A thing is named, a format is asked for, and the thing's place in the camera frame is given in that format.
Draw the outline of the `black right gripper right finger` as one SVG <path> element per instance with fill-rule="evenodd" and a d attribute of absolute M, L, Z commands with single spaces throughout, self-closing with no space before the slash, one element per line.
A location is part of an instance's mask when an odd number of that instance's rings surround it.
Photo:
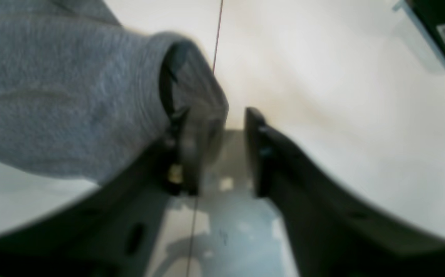
<path fill-rule="evenodd" d="M 281 214 L 302 277 L 445 277 L 445 240 L 332 181 L 288 137 L 245 111 L 255 194 Z"/>

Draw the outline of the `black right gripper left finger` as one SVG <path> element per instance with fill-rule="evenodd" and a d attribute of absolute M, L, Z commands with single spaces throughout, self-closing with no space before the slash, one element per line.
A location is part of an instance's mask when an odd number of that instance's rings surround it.
<path fill-rule="evenodd" d="M 189 192 L 168 175 L 200 112 L 177 112 L 161 138 L 82 201 L 0 235 L 0 277 L 143 277 L 168 203 Z"/>

